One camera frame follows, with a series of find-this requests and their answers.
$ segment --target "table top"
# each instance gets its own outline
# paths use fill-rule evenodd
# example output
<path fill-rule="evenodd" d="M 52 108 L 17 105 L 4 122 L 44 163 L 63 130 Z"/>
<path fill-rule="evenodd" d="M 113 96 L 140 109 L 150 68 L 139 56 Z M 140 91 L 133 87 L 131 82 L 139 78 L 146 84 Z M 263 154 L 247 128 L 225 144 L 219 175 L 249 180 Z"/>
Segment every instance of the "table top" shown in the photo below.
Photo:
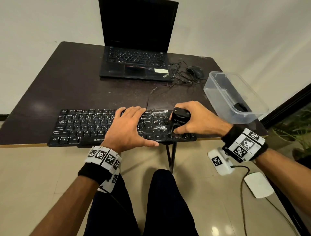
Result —
<path fill-rule="evenodd" d="M 36 79 L 22 96 L 0 129 L 0 147 L 46 146 L 61 109 L 118 109 L 145 107 L 150 92 L 167 82 L 113 79 L 100 80 L 104 53 L 101 45 L 61 42 Z M 209 57 L 168 53 L 170 63 L 180 60 L 202 68 L 205 78 L 211 71 L 221 71 Z M 203 87 L 175 85 L 154 91 L 148 109 L 172 110 L 176 103 L 199 101 L 214 111 Z M 267 131 L 259 120 L 248 127 L 260 136 Z M 198 135 L 198 139 L 220 139 L 218 135 Z"/>

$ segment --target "plastic container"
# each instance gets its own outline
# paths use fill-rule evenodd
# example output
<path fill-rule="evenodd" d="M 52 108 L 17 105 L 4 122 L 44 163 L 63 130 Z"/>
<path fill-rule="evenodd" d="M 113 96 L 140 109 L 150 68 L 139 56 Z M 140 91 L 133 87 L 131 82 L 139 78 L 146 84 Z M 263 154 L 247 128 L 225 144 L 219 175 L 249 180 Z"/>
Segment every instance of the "plastic container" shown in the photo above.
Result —
<path fill-rule="evenodd" d="M 269 111 L 238 74 L 212 71 L 204 92 L 217 115 L 231 124 L 248 124 Z"/>

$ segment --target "person's left hand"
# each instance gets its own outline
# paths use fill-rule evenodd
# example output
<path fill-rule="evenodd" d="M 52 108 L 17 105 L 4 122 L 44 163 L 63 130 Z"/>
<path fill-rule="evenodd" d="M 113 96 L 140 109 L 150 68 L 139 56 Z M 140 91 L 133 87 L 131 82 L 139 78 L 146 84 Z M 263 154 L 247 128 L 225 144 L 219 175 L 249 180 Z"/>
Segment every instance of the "person's left hand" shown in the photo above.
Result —
<path fill-rule="evenodd" d="M 132 106 L 120 116 L 124 110 L 125 107 L 116 110 L 112 125 L 107 131 L 101 146 L 110 148 L 119 154 L 136 147 L 159 146 L 158 142 L 144 139 L 137 133 L 138 120 L 146 109 L 140 106 Z"/>

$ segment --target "laptop keyboard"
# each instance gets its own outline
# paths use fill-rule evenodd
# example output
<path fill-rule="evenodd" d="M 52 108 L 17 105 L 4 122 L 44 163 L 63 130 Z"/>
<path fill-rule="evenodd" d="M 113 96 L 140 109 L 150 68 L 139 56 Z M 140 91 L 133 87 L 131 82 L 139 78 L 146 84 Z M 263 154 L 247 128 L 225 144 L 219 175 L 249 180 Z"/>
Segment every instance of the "laptop keyboard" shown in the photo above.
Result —
<path fill-rule="evenodd" d="M 167 69 L 163 53 L 110 48 L 107 62 Z"/>
<path fill-rule="evenodd" d="M 195 141 L 195 134 L 177 135 L 170 132 L 169 110 L 147 110 L 140 117 L 137 132 L 144 139 L 157 142 Z M 61 110 L 48 142 L 49 147 L 100 145 L 114 119 L 115 110 Z"/>

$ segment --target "computer mouse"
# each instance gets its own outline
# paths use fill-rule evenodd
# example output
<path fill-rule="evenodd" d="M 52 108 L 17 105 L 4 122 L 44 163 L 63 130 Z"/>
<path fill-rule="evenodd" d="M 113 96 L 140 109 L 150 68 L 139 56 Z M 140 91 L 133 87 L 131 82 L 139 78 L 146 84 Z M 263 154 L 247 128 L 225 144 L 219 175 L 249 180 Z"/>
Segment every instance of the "computer mouse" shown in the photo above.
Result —
<path fill-rule="evenodd" d="M 192 75 L 195 76 L 198 79 L 203 79 L 204 78 L 204 72 L 203 70 L 198 67 L 198 66 L 190 66 L 186 69 L 186 71 Z"/>

